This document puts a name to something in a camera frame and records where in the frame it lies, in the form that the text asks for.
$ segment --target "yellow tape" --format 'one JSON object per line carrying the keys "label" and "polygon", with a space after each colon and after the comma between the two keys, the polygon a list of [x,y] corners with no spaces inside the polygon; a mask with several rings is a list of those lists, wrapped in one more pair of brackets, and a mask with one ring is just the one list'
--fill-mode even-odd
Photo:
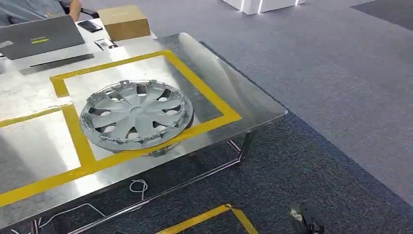
{"label": "yellow tape", "polygon": [[53,112],[57,112],[61,110],[62,106],[54,106],[45,110],[41,110],[39,112],[35,112],[26,116],[20,116],[20,117],[15,117],[15,118],[9,118],[9,119],[3,119],[0,120],[0,128],[11,125],[11,124],[15,124],[15,123],[19,123],[19,122],[23,122],[32,118],[37,118],[43,115],[47,115]]}
{"label": "yellow tape", "polygon": [[66,85],[63,81],[66,78],[80,76],[80,75],[84,75],[84,74],[87,74],[87,73],[90,73],[90,72],[96,72],[96,71],[100,71],[100,70],[103,70],[103,69],[108,69],[108,68],[111,68],[111,67],[116,67],[116,66],[119,66],[119,65],[131,63],[131,62],[136,62],[136,61],[140,61],[140,60],[144,60],[144,59],[150,59],[150,58],[153,58],[153,57],[161,56],[163,54],[164,54],[164,51],[157,51],[157,52],[153,52],[153,53],[150,53],[150,54],[135,56],[135,57],[120,60],[120,61],[105,63],[105,64],[102,64],[102,65],[81,69],[81,70],[74,71],[74,72],[67,72],[67,73],[64,73],[64,74],[61,74],[61,75],[50,77],[50,81],[52,82],[53,87],[55,88],[56,95],[59,98],[62,98],[62,97],[66,97],[66,96],[69,95],[69,92],[67,91]]}
{"label": "yellow tape", "polygon": [[18,200],[33,196],[45,191],[45,188],[53,188],[62,184],[64,180],[75,180],[86,176],[87,173],[82,168],[76,168],[68,172],[64,172],[44,180],[39,180],[35,183],[8,191],[0,194],[0,207],[14,203]]}
{"label": "yellow tape", "polygon": [[245,230],[249,234],[258,234],[257,230],[254,228],[252,223],[245,216],[244,212],[242,212],[241,210],[235,209],[235,208],[231,208],[231,211],[238,218],[238,220],[241,222],[241,224],[244,226]]}
{"label": "yellow tape", "polygon": [[41,42],[46,42],[46,41],[48,41],[48,40],[49,40],[49,39],[33,40],[33,41],[32,41],[32,44],[41,43]]}
{"label": "yellow tape", "polygon": [[[121,60],[121,61],[102,64],[99,66],[90,67],[90,68],[82,69],[82,70],[75,71],[75,72],[69,72],[69,73],[65,73],[62,75],[57,75],[57,76],[51,77],[50,80],[53,84],[56,95],[58,97],[66,97],[69,95],[69,92],[64,83],[64,79],[66,78],[71,78],[74,76],[79,76],[79,75],[87,74],[90,72],[95,72],[95,71],[107,69],[110,67],[115,67],[118,65],[140,61],[143,59],[149,59],[149,58],[153,58],[157,56],[165,56],[167,60],[171,64],[173,64],[176,67],[176,69],[179,72],[181,72],[184,75],[184,77],[187,78],[191,82],[191,84],[195,88],[197,88],[199,92],[202,93],[209,102],[211,102],[219,111],[222,112],[223,115],[221,117],[209,120],[207,122],[200,123],[196,126],[186,129],[178,136],[174,137],[173,139],[163,144],[160,144],[160,145],[157,145],[151,148],[147,148],[147,149],[142,149],[142,150],[123,151],[123,152],[114,154],[112,156],[106,157],[104,159],[96,160],[91,151],[89,141],[85,138],[85,136],[83,135],[80,129],[78,115],[77,115],[77,112],[74,106],[68,105],[68,106],[61,107],[61,108],[59,107],[59,109],[56,109],[54,111],[59,111],[60,109],[63,111],[67,126],[69,128],[69,132],[72,136],[72,141],[75,146],[77,156],[79,157],[81,167],[62,173],[62,174],[59,174],[59,175],[56,175],[56,176],[52,176],[50,178],[39,180],[37,182],[23,186],[21,188],[14,189],[14,190],[5,192],[3,194],[0,194],[0,207],[19,201],[21,199],[28,198],[37,193],[44,192],[55,186],[70,182],[72,180],[81,178],[83,176],[93,174],[105,168],[112,167],[116,164],[125,162],[134,157],[147,155],[150,152],[162,149],[164,147],[178,143],[190,137],[196,136],[201,133],[208,132],[215,128],[221,127],[223,125],[226,125],[228,123],[235,122],[241,119],[241,116],[235,110],[233,110],[218,95],[216,95],[201,79],[199,79],[199,77],[196,76],[196,74],[194,74],[184,63],[182,63],[171,51],[159,51],[159,52],[154,52],[154,53],[150,53],[146,55],[136,56],[133,58],[128,58],[128,59]],[[24,120],[38,117],[38,116],[45,115],[45,114],[48,114],[48,113],[47,112],[44,112],[43,114],[35,113],[35,114],[30,115],[30,117],[20,117],[20,118],[15,118],[15,119],[10,119],[10,120],[3,120],[3,121],[0,121],[0,127],[2,123],[3,125],[4,124],[9,125],[9,124],[24,121]]]}
{"label": "yellow tape", "polygon": [[258,234],[258,231],[254,228],[252,223],[248,220],[248,218],[245,216],[245,214],[238,209],[235,209],[231,206],[231,204],[225,204],[222,206],[219,206],[217,208],[214,208],[210,211],[207,211],[203,214],[200,214],[198,216],[195,216],[193,218],[190,218],[182,223],[176,224],[172,227],[166,228],[160,232],[157,232],[156,234],[176,234],[184,231],[185,229],[188,229],[190,227],[193,227],[199,223],[202,223],[212,217],[218,216],[226,211],[231,210],[235,216],[238,218],[238,220],[241,222],[242,226],[245,228],[245,230],[249,234]]}
{"label": "yellow tape", "polygon": [[175,234],[175,233],[182,232],[185,229],[188,229],[188,228],[190,228],[192,226],[195,226],[195,225],[197,225],[201,222],[204,222],[204,221],[206,221],[206,220],[208,220],[212,217],[215,217],[219,214],[222,214],[225,211],[228,211],[230,209],[230,207],[231,207],[231,205],[229,205],[229,204],[219,206],[219,207],[214,208],[210,211],[207,211],[203,214],[200,214],[200,215],[198,215],[194,218],[190,218],[187,221],[184,221],[184,222],[179,223],[175,226],[164,229],[164,230],[158,232],[157,234]]}
{"label": "yellow tape", "polygon": [[80,165],[91,165],[96,161],[96,159],[93,156],[87,138],[80,128],[79,117],[77,116],[75,107],[73,105],[63,106],[62,112],[65,117],[67,127],[69,128]]}

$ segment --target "white pedestal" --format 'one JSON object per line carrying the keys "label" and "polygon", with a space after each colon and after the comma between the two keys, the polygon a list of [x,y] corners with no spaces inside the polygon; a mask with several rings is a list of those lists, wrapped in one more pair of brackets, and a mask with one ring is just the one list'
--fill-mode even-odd
{"label": "white pedestal", "polygon": [[247,15],[259,14],[289,6],[300,5],[305,0],[223,0]]}

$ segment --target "hubcap center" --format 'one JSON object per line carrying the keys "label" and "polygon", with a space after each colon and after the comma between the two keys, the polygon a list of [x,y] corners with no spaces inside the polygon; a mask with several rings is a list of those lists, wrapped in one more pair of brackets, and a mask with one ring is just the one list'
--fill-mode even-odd
{"label": "hubcap center", "polygon": [[141,113],[143,111],[143,108],[140,106],[135,106],[132,107],[131,110],[129,111],[131,114],[138,114]]}

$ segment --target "person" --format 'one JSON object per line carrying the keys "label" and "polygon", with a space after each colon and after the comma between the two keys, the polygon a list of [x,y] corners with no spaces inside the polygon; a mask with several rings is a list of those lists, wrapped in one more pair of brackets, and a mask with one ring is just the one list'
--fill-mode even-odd
{"label": "person", "polygon": [[0,0],[0,27],[63,16],[62,6],[69,7],[73,21],[79,19],[80,0]]}

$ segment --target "metal table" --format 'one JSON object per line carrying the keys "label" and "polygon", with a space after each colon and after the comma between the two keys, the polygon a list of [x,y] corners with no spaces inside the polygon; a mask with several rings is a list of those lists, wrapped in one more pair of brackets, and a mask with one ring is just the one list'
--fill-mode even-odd
{"label": "metal table", "polygon": [[[78,115],[86,98],[126,79],[165,82],[181,89],[194,106],[193,125],[168,142],[179,144],[161,156],[145,155],[159,147],[113,155],[80,132]],[[80,233],[240,162],[254,130],[287,112],[185,33],[6,73],[0,80],[0,229],[32,220],[35,228],[36,218],[58,206],[217,142],[227,141],[239,154],[73,232]],[[245,135],[241,148],[231,141],[238,135]]]}

